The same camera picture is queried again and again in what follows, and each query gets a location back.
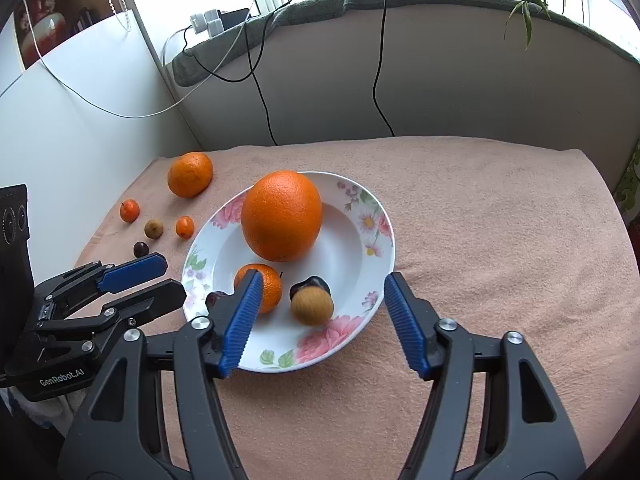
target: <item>plate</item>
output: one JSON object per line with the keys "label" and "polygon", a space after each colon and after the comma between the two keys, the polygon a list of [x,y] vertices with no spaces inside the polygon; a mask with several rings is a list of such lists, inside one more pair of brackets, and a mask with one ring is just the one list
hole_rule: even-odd
{"label": "plate", "polygon": [[[382,204],[364,186],[344,176],[301,171],[322,198],[322,227],[309,253],[295,262],[268,262],[244,241],[240,226],[247,191],[237,194],[196,236],[182,269],[187,320],[206,316],[212,291],[234,291],[245,264],[264,263],[282,273],[282,299],[259,314],[239,367],[253,372],[289,372],[320,362],[343,348],[369,322],[382,302],[385,277],[396,259],[394,232]],[[289,312],[289,289],[320,276],[331,289],[334,315],[324,327],[308,327]]]}

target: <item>metal screw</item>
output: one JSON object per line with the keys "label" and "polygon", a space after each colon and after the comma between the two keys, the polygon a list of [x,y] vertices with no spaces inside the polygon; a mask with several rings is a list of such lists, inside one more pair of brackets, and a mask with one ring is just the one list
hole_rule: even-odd
{"label": "metal screw", "polygon": [[204,330],[205,328],[209,328],[211,322],[208,317],[200,316],[191,321],[191,326],[196,330]]}
{"label": "metal screw", "polygon": [[522,334],[520,332],[507,332],[507,341],[514,345],[519,345],[523,341]]}
{"label": "metal screw", "polygon": [[450,317],[444,317],[443,319],[441,319],[438,322],[438,326],[441,329],[446,330],[447,332],[452,332],[453,330],[458,328],[458,324],[456,323],[456,321],[454,319],[451,319]]}
{"label": "metal screw", "polygon": [[124,338],[124,341],[137,341],[140,338],[140,330],[137,328],[129,328],[122,337]]}

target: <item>large orange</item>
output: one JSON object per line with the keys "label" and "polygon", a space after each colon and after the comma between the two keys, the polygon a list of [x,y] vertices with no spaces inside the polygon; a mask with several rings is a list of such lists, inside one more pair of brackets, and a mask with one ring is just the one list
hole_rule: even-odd
{"label": "large orange", "polygon": [[255,269],[262,275],[262,303],[260,304],[259,313],[270,312],[280,303],[280,298],[282,298],[282,281],[273,267],[265,264],[247,264],[240,267],[236,273],[234,289],[238,287],[249,269]]}
{"label": "large orange", "polygon": [[200,152],[185,153],[169,168],[166,182],[177,196],[191,198],[203,192],[213,178],[211,159]]}
{"label": "large orange", "polygon": [[244,239],[258,256],[270,262],[295,260],[318,238],[320,194],[303,174],[275,171],[248,191],[241,222]]}

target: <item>pink blanket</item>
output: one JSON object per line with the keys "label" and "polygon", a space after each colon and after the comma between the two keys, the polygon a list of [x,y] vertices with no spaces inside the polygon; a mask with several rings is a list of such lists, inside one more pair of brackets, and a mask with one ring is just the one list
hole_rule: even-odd
{"label": "pink blanket", "polygon": [[[190,246],[175,219],[201,226],[235,193],[279,169],[348,176],[381,200],[396,233],[396,270],[443,317],[470,332],[521,331],[537,352],[590,463],[613,437],[640,391],[638,268],[607,187],[577,150],[554,152],[482,139],[401,137],[209,153],[215,178],[180,199],[166,185],[170,160],[155,160],[126,190],[141,217],[131,225],[114,205],[79,263],[121,263],[160,218],[150,244],[180,279]],[[83,315],[99,311],[93,304]],[[181,311],[147,333],[184,322]],[[187,467],[170,374],[165,413],[177,465]],[[482,380],[459,466],[472,463]],[[250,478],[391,479],[398,476],[429,385],[409,370],[384,307],[347,347],[285,374],[237,370],[219,381],[226,420]]]}

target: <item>blue gripper pad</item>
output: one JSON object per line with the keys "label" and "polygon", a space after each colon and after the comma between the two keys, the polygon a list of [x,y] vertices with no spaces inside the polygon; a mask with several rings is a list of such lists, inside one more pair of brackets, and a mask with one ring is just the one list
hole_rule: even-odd
{"label": "blue gripper pad", "polygon": [[151,253],[108,269],[97,282],[101,292],[122,292],[132,286],[159,278],[166,272],[166,259],[162,254]]}
{"label": "blue gripper pad", "polygon": [[218,363],[221,377],[228,377],[238,367],[246,340],[262,303],[262,275],[256,272],[238,302],[238,307],[225,330],[222,357]]}
{"label": "blue gripper pad", "polygon": [[429,371],[424,333],[392,274],[385,278],[385,303],[409,368],[424,379]]}

